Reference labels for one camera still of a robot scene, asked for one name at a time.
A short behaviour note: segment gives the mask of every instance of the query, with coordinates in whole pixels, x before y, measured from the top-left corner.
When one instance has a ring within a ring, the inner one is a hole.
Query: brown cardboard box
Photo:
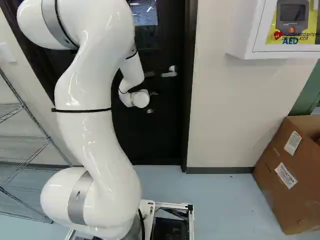
[[[320,230],[319,138],[320,116],[289,116],[255,166],[253,176],[285,234]]]

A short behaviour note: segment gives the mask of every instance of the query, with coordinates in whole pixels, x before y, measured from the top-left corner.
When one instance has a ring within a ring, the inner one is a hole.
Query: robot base
[[[141,200],[145,240],[194,240],[194,206]],[[70,229],[64,240],[97,240]]]

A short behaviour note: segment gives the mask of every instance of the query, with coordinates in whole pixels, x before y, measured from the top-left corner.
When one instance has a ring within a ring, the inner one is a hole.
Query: black cable tie
[[[53,113],[65,113],[65,114],[84,114],[84,113],[99,113],[111,111],[111,107],[103,109],[92,109],[92,110],[60,110],[56,108],[51,108]]]
[[[128,56],[125,60],[133,58],[137,53],[138,53],[138,51],[135,51],[135,53],[132,56]]]
[[[120,88],[118,88],[118,90],[119,90],[119,92],[122,93],[122,94],[126,94],[126,93],[128,92],[128,91],[122,92],[122,91],[120,90]]]

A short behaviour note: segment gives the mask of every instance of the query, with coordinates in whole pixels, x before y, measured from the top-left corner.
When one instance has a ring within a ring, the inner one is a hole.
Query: door handle
[[[161,77],[162,78],[169,78],[169,77],[175,77],[178,75],[178,73],[176,72],[177,67],[175,65],[172,65],[171,67],[169,67],[169,72],[166,73],[162,73]]]

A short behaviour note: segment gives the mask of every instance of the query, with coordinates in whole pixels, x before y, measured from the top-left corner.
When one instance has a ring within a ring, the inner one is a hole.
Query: black door
[[[34,72],[54,101],[54,86],[75,51],[48,50],[21,33],[16,12],[22,0],[0,0],[0,6]],[[148,89],[145,109],[127,108],[119,99],[118,71],[112,85],[113,124],[118,141],[134,165],[180,165],[182,161],[183,55],[185,0],[128,0],[136,25],[136,45],[145,72],[138,89]]]

